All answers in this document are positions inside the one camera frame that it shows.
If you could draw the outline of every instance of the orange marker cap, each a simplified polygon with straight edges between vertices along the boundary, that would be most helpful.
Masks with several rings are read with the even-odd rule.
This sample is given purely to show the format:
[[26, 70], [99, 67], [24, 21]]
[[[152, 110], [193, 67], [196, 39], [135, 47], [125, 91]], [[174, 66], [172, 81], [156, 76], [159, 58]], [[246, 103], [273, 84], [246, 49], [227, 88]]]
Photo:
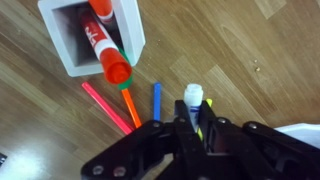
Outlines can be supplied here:
[[103, 50], [100, 55], [100, 61], [106, 80], [112, 84], [124, 83], [132, 73], [130, 64], [114, 48]]
[[99, 16], [108, 16], [112, 13], [111, 0], [89, 0], [89, 3]]

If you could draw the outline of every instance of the yellow marker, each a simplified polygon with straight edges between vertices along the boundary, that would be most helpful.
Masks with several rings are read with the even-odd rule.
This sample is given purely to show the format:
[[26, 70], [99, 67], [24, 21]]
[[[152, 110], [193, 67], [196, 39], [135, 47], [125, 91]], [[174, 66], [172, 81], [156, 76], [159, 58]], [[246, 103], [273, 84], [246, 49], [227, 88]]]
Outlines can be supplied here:
[[[208, 105], [209, 105], [209, 107], [211, 107], [212, 106], [212, 99], [206, 99], [206, 101], [207, 101], [207, 103], [208, 103]], [[201, 129], [199, 128], [198, 129], [198, 135], [199, 135], [199, 137], [200, 137], [200, 139], [201, 139], [201, 141], [203, 141], [203, 134], [202, 134], [202, 132], [201, 132]]]

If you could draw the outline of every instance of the orange straw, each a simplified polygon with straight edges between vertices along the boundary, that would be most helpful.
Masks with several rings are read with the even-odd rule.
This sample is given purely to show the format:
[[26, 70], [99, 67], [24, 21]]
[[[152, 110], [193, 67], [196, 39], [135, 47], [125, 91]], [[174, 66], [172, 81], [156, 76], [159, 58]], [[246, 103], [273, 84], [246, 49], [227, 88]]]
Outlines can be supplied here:
[[140, 118], [138, 116], [137, 110], [134, 107], [134, 104], [133, 104], [133, 101], [131, 99], [129, 90], [128, 89], [124, 89], [124, 90], [121, 90], [121, 92], [122, 92], [122, 96], [123, 96], [124, 100], [126, 101], [128, 109], [130, 111], [130, 114], [131, 114], [131, 117], [133, 119], [134, 125], [136, 126], [136, 128], [140, 127], [141, 126], [141, 121], [140, 121]]

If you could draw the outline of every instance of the pink straw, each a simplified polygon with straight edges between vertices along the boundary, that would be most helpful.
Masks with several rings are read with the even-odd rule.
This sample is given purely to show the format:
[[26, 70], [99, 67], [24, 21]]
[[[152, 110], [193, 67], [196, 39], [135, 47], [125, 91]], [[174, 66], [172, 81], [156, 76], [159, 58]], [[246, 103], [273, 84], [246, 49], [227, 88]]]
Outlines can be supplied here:
[[133, 128], [129, 126], [108, 104], [102, 97], [92, 88], [88, 82], [82, 83], [82, 87], [87, 93], [100, 105], [114, 123], [127, 135], [132, 132]]

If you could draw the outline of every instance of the white cap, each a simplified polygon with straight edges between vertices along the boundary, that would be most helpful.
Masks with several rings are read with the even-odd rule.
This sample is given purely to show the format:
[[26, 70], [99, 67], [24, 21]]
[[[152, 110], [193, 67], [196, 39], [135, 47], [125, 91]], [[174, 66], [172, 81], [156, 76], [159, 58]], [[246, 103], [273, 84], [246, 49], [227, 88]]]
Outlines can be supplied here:
[[184, 91], [184, 103], [187, 106], [200, 106], [202, 103], [203, 90], [199, 84], [188, 84]]

